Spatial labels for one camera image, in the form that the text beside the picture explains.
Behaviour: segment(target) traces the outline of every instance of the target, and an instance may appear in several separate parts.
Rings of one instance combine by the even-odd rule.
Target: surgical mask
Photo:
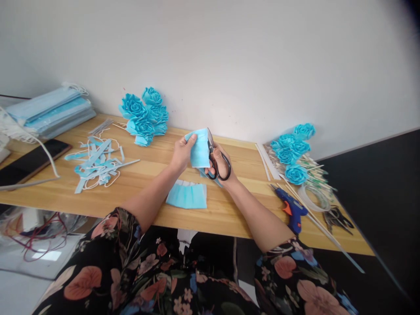
[[[25,127],[32,128],[38,134],[42,134],[45,130],[56,127],[62,124],[67,119],[75,117],[83,113],[86,109],[91,108],[91,102],[82,97],[75,98],[74,100],[61,105],[31,122],[26,122]]]
[[[98,185],[109,187],[119,177],[120,172],[118,169],[120,167],[140,161],[139,159],[124,163],[123,147],[115,139],[101,139],[96,136],[89,136],[87,139],[87,143],[82,143],[80,146],[81,148],[87,149],[70,153],[64,158],[67,161],[76,160],[83,162],[74,169],[76,174],[80,176],[79,184],[74,192],[75,194],[81,193],[84,189],[92,189]],[[112,148],[112,141],[115,141],[118,145],[116,150]],[[117,158],[111,158],[111,154],[116,151],[120,151],[121,161]],[[88,186],[88,182],[95,179],[96,182]]]
[[[198,169],[199,171],[200,171],[200,177],[203,177],[203,178],[208,178],[207,177],[207,175],[206,175],[206,171],[205,171],[205,169],[204,168],[199,168]],[[219,179],[216,177],[214,180],[213,180],[216,184],[218,184],[220,187],[223,187],[223,185],[222,184],[220,184],[220,181],[219,181]]]
[[[52,139],[56,136],[88,121],[89,119],[96,116],[96,112],[93,108],[88,108],[83,112],[79,113],[76,117],[70,117],[66,121],[63,121],[62,124],[54,126],[54,128],[48,128],[42,133],[42,137],[46,139]]]
[[[24,125],[80,95],[81,93],[74,88],[60,87],[36,98],[8,106],[6,110],[19,124]]]
[[[184,209],[207,209],[207,186],[177,180],[166,203]]]
[[[197,140],[194,146],[191,149],[191,165],[194,168],[209,168],[209,144],[208,144],[208,134],[207,128],[199,129],[189,134],[185,135],[185,140],[189,140],[190,137],[195,133],[197,135]]]

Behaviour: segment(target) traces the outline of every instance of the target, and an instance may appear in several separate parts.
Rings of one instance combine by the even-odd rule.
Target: left hand
[[[185,137],[175,142],[174,155],[172,156],[170,165],[177,171],[183,172],[187,169],[191,156],[191,148],[196,143],[196,140],[197,135],[193,134],[188,142],[185,140]]]

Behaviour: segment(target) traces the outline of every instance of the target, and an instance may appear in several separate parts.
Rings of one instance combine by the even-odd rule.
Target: blue glue gun
[[[287,192],[272,185],[276,195],[286,204],[283,209],[289,215],[289,224],[287,225],[295,234],[299,234],[302,231],[301,216],[308,214],[308,210],[301,205],[299,201],[289,195]]]

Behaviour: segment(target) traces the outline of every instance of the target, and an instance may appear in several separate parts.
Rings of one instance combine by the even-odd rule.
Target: black tool
[[[53,160],[58,159],[72,148],[70,144],[56,139],[48,140],[44,145],[51,154]],[[10,163],[8,166],[0,169],[0,188],[2,186],[22,184],[35,176],[50,163],[44,149],[41,146],[36,147],[16,161]]]
[[[208,129],[208,128],[207,128],[207,137],[208,137],[207,144],[209,145],[209,151],[210,151],[209,159],[210,159],[210,161],[212,161],[213,166],[214,166],[214,170],[216,172],[214,173],[214,177],[211,177],[210,172],[208,172],[206,175],[207,175],[208,178],[210,178],[212,180],[215,180],[216,178],[219,178],[221,181],[225,181],[231,175],[231,168],[232,168],[231,163],[229,162],[229,159],[226,157],[226,155],[224,155],[223,152],[220,152],[220,153],[222,153],[222,157],[227,164],[227,175],[226,175],[225,178],[221,177],[220,174],[219,174],[219,168],[217,167],[217,162],[214,159],[212,159],[212,157],[211,157],[211,154],[214,151],[214,141],[213,141],[213,136],[211,135],[210,129]]]
[[[308,210],[295,198],[279,187],[271,185],[277,197],[286,204],[283,209],[289,215],[289,224],[287,225],[296,235],[302,231],[301,216],[308,214]]]
[[[335,225],[353,235],[349,228],[354,228],[354,225],[342,215],[338,206],[332,205],[331,210],[324,212],[323,216],[331,234],[333,233],[333,225]]]

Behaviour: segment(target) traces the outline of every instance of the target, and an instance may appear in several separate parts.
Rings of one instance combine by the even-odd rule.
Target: blue paper rose
[[[153,135],[152,134],[148,134],[148,135],[145,135],[145,136],[137,135],[134,143],[139,145],[139,146],[142,146],[142,147],[148,147],[148,146],[150,146],[152,141],[153,141]]]
[[[168,126],[166,126],[165,122],[153,125],[153,127],[155,136],[164,136],[166,134],[166,131],[168,130]]]
[[[154,127],[152,123],[147,119],[140,119],[138,117],[134,117],[128,121],[126,130],[132,136],[145,137],[147,135],[151,135],[153,137],[154,134]]]
[[[118,109],[125,119],[131,119],[138,117],[144,119],[148,115],[148,110],[141,100],[134,94],[126,94],[126,97],[122,99],[122,105],[118,105]]]
[[[308,172],[298,164],[286,166],[286,172],[284,174],[295,185],[302,185],[308,179]]]
[[[280,146],[280,143],[278,141],[271,141],[271,148],[277,153],[279,150],[282,149],[282,147]]]
[[[154,88],[145,88],[141,96],[146,105],[162,105],[161,95]]]
[[[291,143],[289,148],[299,157],[311,150],[309,143],[302,140],[296,140]]]
[[[169,114],[166,106],[147,105],[149,111],[149,120],[151,123],[164,123],[169,120]]]
[[[300,155],[289,148],[280,149],[276,155],[283,164],[295,164],[300,157]]]
[[[296,141],[296,136],[293,133],[287,133],[279,137],[278,143],[281,148],[289,147]]]
[[[306,123],[304,125],[297,125],[294,128],[294,133],[296,134],[296,136],[298,137],[298,139],[302,139],[302,140],[309,140],[312,138],[312,136],[315,135],[315,127],[314,125],[310,124],[310,123]]]

